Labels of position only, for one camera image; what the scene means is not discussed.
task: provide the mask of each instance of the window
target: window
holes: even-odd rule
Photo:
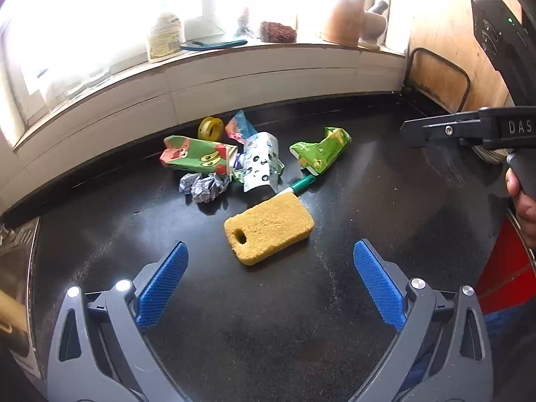
[[[231,39],[247,8],[256,34],[261,21],[297,24],[298,41],[307,42],[318,35],[334,2],[6,0],[0,9],[0,19],[6,20],[1,36],[4,64],[0,70],[7,79],[3,86],[9,86],[18,119],[28,128],[88,88],[146,62],[148,26],[163,10],[177,13],[184,21],[187,40]],[[15,127],[20,132],[21,125]]]

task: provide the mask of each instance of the person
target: person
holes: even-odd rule
[[[536,249],[536,201],[523,193],[512,169],[506,172],[506,187],[514,200],[521,237],[529,248]]]

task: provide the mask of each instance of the green marker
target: green marker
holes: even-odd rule
[[[283,189],[282,191],[280,191],[278,195],[282,193],[294,193],[295,195],[302,193],[305,189],[307,189],[314,182],[315,182],[314,175],[306,175],[301,180],[298,180],[294,184],[291,184],[290,187],[287,187]]]

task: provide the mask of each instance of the yellow spool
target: yellow spool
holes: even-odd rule
[[[197,138],[218,142],[223,134],[223,121],[220,118],[208,116],[203,119],[197,129]]]

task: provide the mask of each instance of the yellow sponge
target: yellow sponge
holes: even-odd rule
[[[293,193],[283,193],[225,221],[238,260],[251,266],[309,237],[315,221]]]

